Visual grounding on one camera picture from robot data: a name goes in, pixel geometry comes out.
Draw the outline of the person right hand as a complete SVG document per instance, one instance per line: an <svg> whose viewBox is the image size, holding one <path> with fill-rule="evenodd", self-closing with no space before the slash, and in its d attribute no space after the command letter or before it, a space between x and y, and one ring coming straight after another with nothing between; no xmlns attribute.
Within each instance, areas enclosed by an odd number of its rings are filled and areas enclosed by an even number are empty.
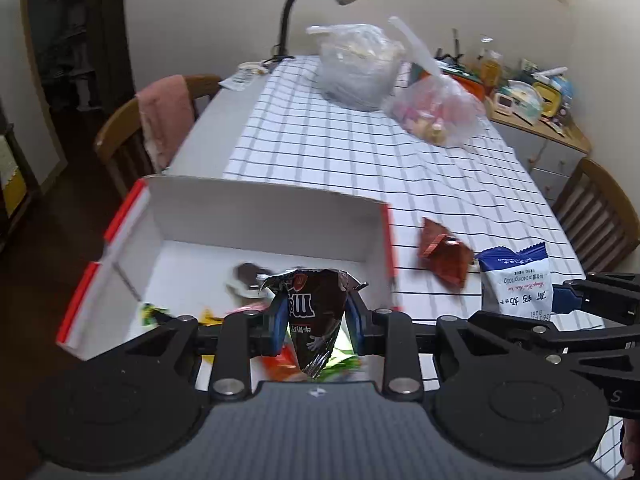
<svg viewBox="0 0 640 480"><path fill-rule="evenodd" d="M631 470L627 479L639 478L640 460L640 428L638 420L625 419L623 429L620 430L620 456L625 466Z"/></svg>

